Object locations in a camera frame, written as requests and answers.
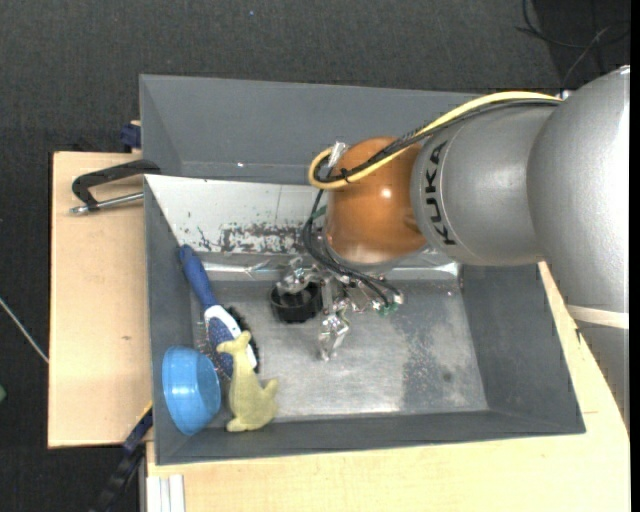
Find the gray bin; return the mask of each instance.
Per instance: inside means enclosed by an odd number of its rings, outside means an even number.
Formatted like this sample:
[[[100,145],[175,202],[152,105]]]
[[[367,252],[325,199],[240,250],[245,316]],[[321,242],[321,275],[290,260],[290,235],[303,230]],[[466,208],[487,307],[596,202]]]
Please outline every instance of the gray bin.
[[[174,176],[303,184],[311,158],[335,140],[399,135],[467,99],[145,76],[144,154]],[[189,208],[190,190],[204,182],[183,181],[175,193]],[[175,213],[163,211],[162,198],[146,181],[159,464],[584,432],[538,269],[527,265],[463,267],[453,274],[399,269],[393,280],[406,292],[406,304],[384,319],[352,315],[352,332],[329,363],[313,357],[317,324],[291,327],[271,316],[267,294],[277,274],[262,272],[256,279],[212,271],[219,300],[237,307],[254,330],[264,361],[260,378],[281,379],[276,399],[282,414],[260,431],[230,434],[224,430],[230,415],[223,410],[200,433],[182,435],[164,402],[162,358],[171,345],[194,344],[199,305],[178,264]],[[200,250],[205,262],[251,260]]]

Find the yellow cable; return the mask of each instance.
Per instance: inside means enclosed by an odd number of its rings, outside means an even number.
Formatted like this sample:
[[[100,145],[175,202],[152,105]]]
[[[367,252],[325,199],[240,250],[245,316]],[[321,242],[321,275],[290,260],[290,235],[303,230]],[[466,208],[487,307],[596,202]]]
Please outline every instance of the yellow cable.
[[[448,123],[449,121],[453,121],[457,117],[460,117],[460,116],[466,114],[467,112],[469,112],[470,110],[473,110],[475,108],[482,107],[482,106],[487,105],[489,103],[495,103],[497,101],[509,101],[509,100],[513,100],[513,101],[517,101],[517,100],[553,100],[553,101],[557,101],[558,103],[562,101],[562,100],[560,100],[558,98],[555,98],[554,96],[548,96],[546,94],[540,94],[540,93],[537,93],[537,92],[526,92],[526,91],[523,91],[523,92],[521,92],[521,91],[497,92],[495,94],[489,94],[487,96],[482,96],[480,98],[476,98],[476,99],[473,99],[471,101],[468,101],[467,103],[463,103],[462,105],[454,108],[453,110],[451,110],[451,111],[447,112],[446,114],[444,114],[443,116],[439,117],[438,119],[436,119],[435,121],[433,121],[429,125],[425,126],[419,132],[416,132],[416,135],[423,134],[423,133],[425,133],[427,131],[430,131],[430,130],[433,130],[433,129],[437,128],[438,126],[441,126],[441,125],[443,125],[445,123]],[[331,190],[331,189],[344,187],[348,183],[353,183],[354,181],[361,180],[365,176],[368,176],[369,174],[374,172],[376,169],[379,169],[380,167],[385,165],[387,162],[391,161],[392,159],[396,158],[397,156],[400,156],[407,149],[409,149],[409,147],[410,146],[398,151],[397,153],[393,153],[392,155],[389,155],[389,156],[383,158],[382,160],[380,160],[379,162],[376,162],[375,164],[371,164],[369,167],[367,167],[366,169],[362,170],[361,172],[359,172],[357,174],[354,174],[353,176],[350,176],[348,178],[349,181],[347,181],[346,179],[343,178],[343,179],[340,179],[340,180],[331,181],[331,182],[328,182],[328,183],[323,183],[321,181],[318,181],[315,178],[315,172],[316,172],[317,167],[320,165],[320,163],[331,154],[332,148],[328,148],[328,149],[325,149],[324,151],[322,151],[321,153],[319,153],[313,159],[313,161],[311,162],[311,165],[309,166],[309,171],[308,171],[307,177],[308,177],[309,183],[311,185],[313,185],[316,188],[323,189],[323,190]]]

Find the cable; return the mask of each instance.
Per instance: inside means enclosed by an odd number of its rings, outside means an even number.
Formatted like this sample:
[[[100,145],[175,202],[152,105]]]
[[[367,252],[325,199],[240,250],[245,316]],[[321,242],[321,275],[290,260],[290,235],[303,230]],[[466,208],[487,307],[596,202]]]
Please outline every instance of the cable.
[[[309,218],[307,219],[304,227],[302,228],[302,242],[305,246],[305,249],[307,250],[307,252],[309,252],[309,254],[313,258],[315,258],[317,261],[322,263],[329,270],[332,270],[333,272],[340,275],[346,275],[351,279],[356,279],[362,282],[362,284],[364,284],[367,288],[372,290],[374,293],[376,293],[376,295],[380,297],[380,299],[384,302],[384,305],[386,308],[390,307],[391,304],[389,302],[389,299],[384,294],[384,292],[378,287],[378,285],[382,286],[383,288],[387,288],[393,293],[399,293],[397,288],[395,288],[389,283],[376,281],[376,284],[374,284],[370,276],[363,274],[361,272],[358,272],[357,270],[347,268],[346,266],[336,261],[330,254],[321,253],[317,251],[316,248],[313,246],[313,242],[311,241],[312,225],[313,225],[313,221],[320,216],[318,214],[318,205],[320,203],[320,198],[322,197],[323,192],[324,192],[323,190],[320,190],[316,195],[315,202],[313,204],[313,207],[311,208],[311,214],[309,215]]]
[[[567,43],[565,41],[558,41],[557,39],[552,39],[549,36],[547,36],[546,34],[544,34],[542,31],[540,31],[539,29],[537,29],[533,23],[531,22],[531,19],[529,18],[529,13],[527,11],[527,0],[522,0],[522,16],[524,18],[525,23],[527,24],[527,28],[523,28],[523,27],[516,27],[518,30],[520,30],[521,32],[524,32],[526,34],[530,34],[534,37],[537,37],[538,39],[542,39],[543,41],[547,42],[547,43],[551,43],[551,44],[555,44],[556,46],[562,46],[564,48],[574,48],[574,49],[578,49],[578,50],[584,50],[586,48],[604,48],[606,46],[610,46],[612,44],[615,44],[619,41],[622,41],[625,37],[627,37],[630,33],[631,33],[631,27],[629,27],[629,29],[627,29],[624,33],[620,34],[618,37],[615,37],[613,39],[610,39],[609,41],[604,41],[603,43],[597,44],[596,46],[592,46],[591,44],[588,45],[583,45],[583,44],[573,44],[573,43]],[[629,24],[631,25],[631,21],[630,20],[622,20],[622,21],[618,21],[615,23],[612,23],[611,25],[605,27],[607,29],[614,27],[616,25],[621,25],[621,24]]]
[[[569,68],[569,71],[567,71],[567,74],[564,75],[564,78],[562,79],[562,85],[560,87],[561,89],[565,89],[566,88],[567,80],[569,80],[569,77],[571,76],[571,73],[573,73],[573,71],[576,69],[578,64],[580,64],[580,62],[582,62],[582,59],[584,59],[587,56],[589,51],[591,51],[594,48],[593,45],[598,41],[598,39],[600,39],[600,37],[602,37],[602,35],[604,35],[610,28],[611,28],[611,26],[603,28],[600,32],[598,32],[595,35],[595,37],[591,40],[591,43],[587,47],[585,47],[584,51],[580,54],[580,57],[578,57],[576,59],[576,61],[573,63],[573,65]]]
[[[446,114],[439,117],[435,121],[421,128],[418,128],[413,132],[409,132],[409,134],[411,135],[409,139],[407,139],[406,138],[407,135],[405,135],[401,139],[399,139],[401,143],[398,142],[398,140],[392,142],[389,146],[387,146],[386,148],[382,149],[377,153],[377,155],[386,154],[386,156],[376,161],[375,163],[367,164],[365,162],[366,165],[363,164],[364,168],[357,169],[356,171],[352,169],[351,172],[342,172],[342,177],[334,176],[328,180],[321,180],[321,179],[318,179],[317,177],[317,171],[319,166],[322,164],[322,162],[326,160],[331,154],[331,149],[328,148],[322,151],[321,153],[319,153],[313,159],[313,161],[311,162],[311,165],[309,166],[307,178],[309,180],[309,183],[311,183],[311,185],[321,190],[332,190],[332,189],[344,187],[348,183],[353,183],[355,181],[358,181],[368,176],[369,174],[374,172],[376,169],[379,169],[380,167],[382,167],[392,159],[401,155],[404,151],[406,151],[409,148],[410,141],[411,143],[413,143],[416,140],[424,138],[429,134],[433,133],[436,129],[442,128],[448,123],[455,122],[456,120],[459,120],[460,118],[462,118],[465,114],[469,114],[476,110],[482,109],[487,105],[500,103],[500,102],[507,102],[506,104],[511,104],[516,101],[536,101],[536,102],[543,102],[545,104],[559,104],[562,100],[555,98],[553,96],[548,96],[546,94],[540,94],[536,92],[521,92],[521,91],[498,92],[494,94],[489,94],[487,96],[482,96],[480,98],[473,99],[471,101],[468,101],[467,103],[464,103],[454,108],[453,110],[447,112]]]
[[[2,304],[2,307],[7,312],[7,314],[11,317],[11,320],[13,320],[15,324],[18,326],[18,329],[22,331],[22,334],[24,334],[24,337],[27,338],[27,341],[35,349],[38,355],[44,360],[45,363],[49,364],[49,358],[46,356],[46,354],[40,348],[40,346],[36,343],[36,341],[31,337],[31,335],[27,332],[27,330],[23,327],[23,325],[20,323],[20,320],[18,320],[18,317],[14,315],[13,311],[11,311],[11,308],[9,308],[9,306],[2,299],[2,297],[0,297],[0,304]]]

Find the blue brush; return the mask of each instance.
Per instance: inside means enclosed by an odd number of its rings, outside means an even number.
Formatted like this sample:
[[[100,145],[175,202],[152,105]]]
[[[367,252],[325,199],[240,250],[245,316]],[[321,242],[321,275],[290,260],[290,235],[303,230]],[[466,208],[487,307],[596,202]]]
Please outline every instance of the blue brush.
[[[182,270],[187,280],[191,284],[193,292],[200,300],[204,309],[204,321],[207,327],[207,338],[211,344],[211,356],[216,367],[228,378],[233,373],[233,358],[229,354],[218,353],[216,350],[220,343],[236,339],[243,329],[238,325],[238,321],[223,308],[211,289],[209,278],[202,266],[202,262],[195,251],[188,245],[180,247],[179,252]],[[255,355],[255,345],[247,346],[247,355],[256,368],[257,358]]]

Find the wooden board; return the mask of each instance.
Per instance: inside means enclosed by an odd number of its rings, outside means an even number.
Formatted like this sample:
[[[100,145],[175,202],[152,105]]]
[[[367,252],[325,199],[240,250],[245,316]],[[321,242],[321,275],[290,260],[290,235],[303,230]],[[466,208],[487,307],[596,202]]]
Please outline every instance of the wooden board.
[[[82,174],[140,155],[53,157],[50,447],[121,443],[151,400],[142,201],[74,216]],[[100,199],[139,192],[142,180],[99,187]]]

